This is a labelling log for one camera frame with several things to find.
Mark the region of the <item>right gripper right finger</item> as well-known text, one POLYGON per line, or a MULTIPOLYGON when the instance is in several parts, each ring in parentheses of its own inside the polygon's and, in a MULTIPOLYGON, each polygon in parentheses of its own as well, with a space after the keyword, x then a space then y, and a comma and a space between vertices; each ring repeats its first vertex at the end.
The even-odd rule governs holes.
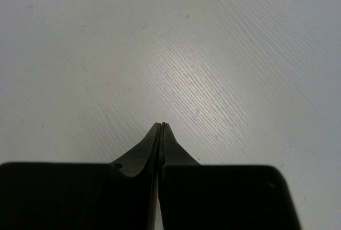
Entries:
POLYGON ((270 165, 202 165, 169 124, 159 141, 164 229, 300 229, 285 178, 270 165))

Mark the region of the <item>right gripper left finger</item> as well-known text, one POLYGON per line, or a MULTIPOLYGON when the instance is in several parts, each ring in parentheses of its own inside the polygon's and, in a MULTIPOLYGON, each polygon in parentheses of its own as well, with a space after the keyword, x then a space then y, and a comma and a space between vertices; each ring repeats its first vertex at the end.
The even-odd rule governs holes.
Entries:
POLYGON ((150 229, 161 124, 111 163, 1 165, 1 229, 150 229))

